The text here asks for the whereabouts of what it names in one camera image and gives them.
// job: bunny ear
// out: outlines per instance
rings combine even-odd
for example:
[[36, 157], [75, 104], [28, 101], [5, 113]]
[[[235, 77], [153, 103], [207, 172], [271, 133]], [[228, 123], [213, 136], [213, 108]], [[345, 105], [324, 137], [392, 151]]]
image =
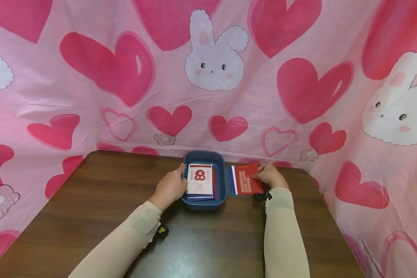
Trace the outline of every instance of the bunny ear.
[[385, 84], [408, 90], [417, 75], [417, 53], [406, 52], [396, 62]]
[[249, 35], [247, 35], [246, 30], [239, 26], [230, 26], [228, 29], [222, 32], [216, 43], [226, 43], [233, 50], [244, 51], [244, 49], [247, 47], [248, 41]]
[[194, 10], [190, 16], [190, 41], [192, 47], [215, 44], [212, 21], [205, 10]]

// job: red card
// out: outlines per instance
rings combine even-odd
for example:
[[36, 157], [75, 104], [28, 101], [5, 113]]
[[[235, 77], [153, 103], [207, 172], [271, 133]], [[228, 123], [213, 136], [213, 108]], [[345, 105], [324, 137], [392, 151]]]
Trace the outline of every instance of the red card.
[[259, 173], [258, 164], [232, 166], [234, 168], [234, 183], [237, 195], [251, 196], [255, 193], [264, 193], [263, 184], [252, 178]]

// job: pink cheek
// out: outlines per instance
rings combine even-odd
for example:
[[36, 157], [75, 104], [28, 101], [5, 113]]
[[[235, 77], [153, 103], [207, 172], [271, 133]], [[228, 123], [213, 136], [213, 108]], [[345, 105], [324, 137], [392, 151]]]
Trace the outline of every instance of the pink cheek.
[[398, 129], [401, 133], [405, 133], [411, 130], [411, 128], [409, 126], [405, 126], [402, 125], [399, 129]]

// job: fingers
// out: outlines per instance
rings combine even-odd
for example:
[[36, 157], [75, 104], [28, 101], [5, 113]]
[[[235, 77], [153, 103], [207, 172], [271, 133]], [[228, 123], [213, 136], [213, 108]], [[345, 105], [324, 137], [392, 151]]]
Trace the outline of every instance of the fingers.
[[178, 168], [178, 169], [176, 169], [176, 171], [177, 171], [178, 173], [180, 173], [180, 174], [182, 174], [182, 173], [183, 173], [183, 163], [181, 163], [181, 165], [179, 165], [179, 168]]

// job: wooden table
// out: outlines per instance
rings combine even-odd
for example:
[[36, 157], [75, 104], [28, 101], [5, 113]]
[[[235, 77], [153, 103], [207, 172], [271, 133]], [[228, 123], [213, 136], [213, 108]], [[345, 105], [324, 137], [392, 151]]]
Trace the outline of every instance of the wooden table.
[[[0, 260], [0, 278], [65, 278], [105, 236], [150, 197], [182, 159], [93, 152]], [[294, 196], [312, 278], [363, 278], [308, 173], [281, 168]], [[228, 197], [216, 212], [176, 202], [126, 277], [264, 277], [264, 204]]]

